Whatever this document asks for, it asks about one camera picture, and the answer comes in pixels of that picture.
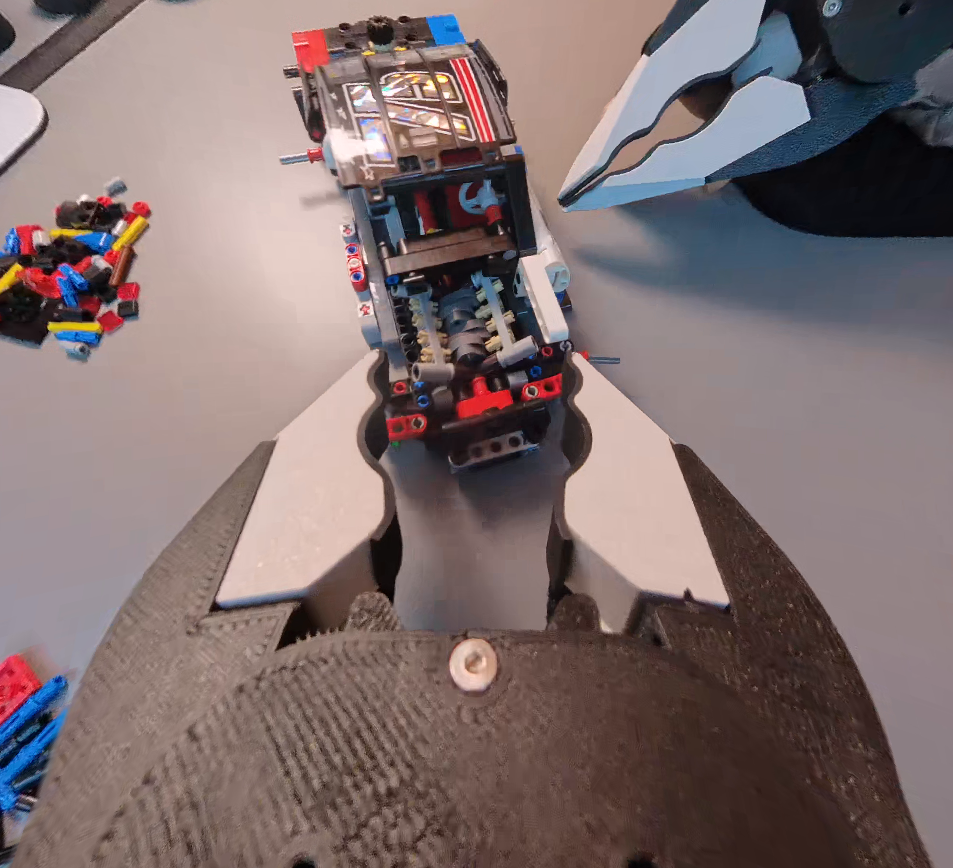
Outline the pile of blue lego pieces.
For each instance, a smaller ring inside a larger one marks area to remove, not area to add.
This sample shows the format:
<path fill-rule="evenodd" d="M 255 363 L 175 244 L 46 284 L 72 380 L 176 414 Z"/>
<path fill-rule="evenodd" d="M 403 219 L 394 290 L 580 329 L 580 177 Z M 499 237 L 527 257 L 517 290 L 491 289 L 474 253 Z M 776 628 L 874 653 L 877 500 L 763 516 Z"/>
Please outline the pile of blue lego pieces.
<path fill-rule="evenodd" d="M 25 811 L 35 801 L 62 725 L 68 679 L 45 681 L 21 655 L 1 664 L 1 810 Z"/>

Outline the lego race car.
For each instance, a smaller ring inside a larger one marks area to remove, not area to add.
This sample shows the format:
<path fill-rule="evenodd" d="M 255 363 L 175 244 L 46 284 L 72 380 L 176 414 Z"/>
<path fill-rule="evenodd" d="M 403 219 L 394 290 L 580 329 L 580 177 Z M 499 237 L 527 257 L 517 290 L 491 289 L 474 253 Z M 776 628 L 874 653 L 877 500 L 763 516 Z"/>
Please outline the lego race car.
<path fill-rule="evenodd" d="M 284 76 L 323 165 L 358 318 L 389 367 L 392 447 L 452 471 L 536 451 L 574 351 L 570 272 L 528 180 L 503 71 L 451 14 L 292 34 Z"/>

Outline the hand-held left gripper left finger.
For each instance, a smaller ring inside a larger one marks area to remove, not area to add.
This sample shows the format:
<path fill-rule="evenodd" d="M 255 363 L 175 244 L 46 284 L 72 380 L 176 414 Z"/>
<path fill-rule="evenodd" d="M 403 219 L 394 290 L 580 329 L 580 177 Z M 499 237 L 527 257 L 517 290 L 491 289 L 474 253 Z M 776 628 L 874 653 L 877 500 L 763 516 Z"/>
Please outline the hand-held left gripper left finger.
<path fill-rule="evenodd" d="M 302 602 L 321 630 L 351 601 L 392 585 L 400 562 L 388 445 L 386 354 L 368 352 L 287 425 L 270 457 L 215 596 L 219 609 Z"/>

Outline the pile of mixed lego pieces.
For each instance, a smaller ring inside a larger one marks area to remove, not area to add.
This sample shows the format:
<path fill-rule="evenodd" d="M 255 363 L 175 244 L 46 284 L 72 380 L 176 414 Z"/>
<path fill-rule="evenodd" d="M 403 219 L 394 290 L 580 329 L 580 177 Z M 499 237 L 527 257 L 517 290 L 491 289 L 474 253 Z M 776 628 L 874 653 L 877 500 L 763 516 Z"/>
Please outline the pile of mixed lego pieces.
<path fill-rule="evenodd" d="M 128 201 L 120 177 L 98 195 L 66 199 L 49 227 L 20 224 L 2 237 L 1 339 L 29 349 L 51 341 L 87 362 L 102 341 L 140 316 L 137 247 L 152 210 Z"/>

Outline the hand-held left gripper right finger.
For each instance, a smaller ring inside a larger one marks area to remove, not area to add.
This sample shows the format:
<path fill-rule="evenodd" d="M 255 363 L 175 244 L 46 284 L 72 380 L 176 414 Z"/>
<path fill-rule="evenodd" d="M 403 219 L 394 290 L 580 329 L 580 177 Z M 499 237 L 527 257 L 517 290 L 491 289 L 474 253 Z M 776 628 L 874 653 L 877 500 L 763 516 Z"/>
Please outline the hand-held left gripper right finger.
<path fill-rule="evenodd" d="M 547 546 L 550 592 L 591 600 L 598 628 L 633 633 L 654 604 L 726 612 L 730 597 L 675 446 L 581 354 L 562 385 L 562 450 Z"/>

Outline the white book stand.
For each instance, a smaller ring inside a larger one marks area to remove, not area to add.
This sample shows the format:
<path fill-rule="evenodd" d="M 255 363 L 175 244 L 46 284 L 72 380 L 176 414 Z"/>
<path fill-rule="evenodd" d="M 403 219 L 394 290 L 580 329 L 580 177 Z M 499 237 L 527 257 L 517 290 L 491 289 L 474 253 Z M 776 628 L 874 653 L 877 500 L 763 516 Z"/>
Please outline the white book stand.
<path fill-rule="evenodd" d="M 1 85 L 1 173 L 45 131 L 49 115 L 29 91 Z"/>

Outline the person's right forearm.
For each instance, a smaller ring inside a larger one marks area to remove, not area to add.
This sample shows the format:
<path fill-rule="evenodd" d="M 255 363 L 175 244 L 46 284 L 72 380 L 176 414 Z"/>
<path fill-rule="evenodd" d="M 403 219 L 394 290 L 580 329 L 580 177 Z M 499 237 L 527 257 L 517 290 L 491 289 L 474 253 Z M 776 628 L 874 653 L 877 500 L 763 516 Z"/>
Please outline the person's right forearm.
<path fill-rule="evenodd" d="M 912 130 L 931 147 L 952 147 L 952 50 L 921 68 L 918 93 L 905 109 Z"/>

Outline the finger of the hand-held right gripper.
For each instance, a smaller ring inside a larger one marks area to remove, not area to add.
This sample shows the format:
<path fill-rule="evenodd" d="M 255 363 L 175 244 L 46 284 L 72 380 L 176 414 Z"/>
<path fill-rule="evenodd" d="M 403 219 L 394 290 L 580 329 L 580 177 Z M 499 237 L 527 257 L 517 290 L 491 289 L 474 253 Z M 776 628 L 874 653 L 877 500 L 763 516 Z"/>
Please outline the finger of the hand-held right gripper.
<path fill-rule="evenodd" d="M 581 193 L 612 172 L 614 157 L 649 134 L 684 88 L 742 61 L 755 47 L 765 2 L 708 0 L 653 53 L 643 54 L 579 152 L 559 204 L 561 195 Z"/>
<path fill-rule="evenodd" d="M 703 186 L 722 168 L 809 118 L 802 86 L 757 76 L 692 134 L 661 142 L 628 170 L 607 173 L 581 193 L 561 195 L 559 202 L 566 211 L 599 209 Z"/>

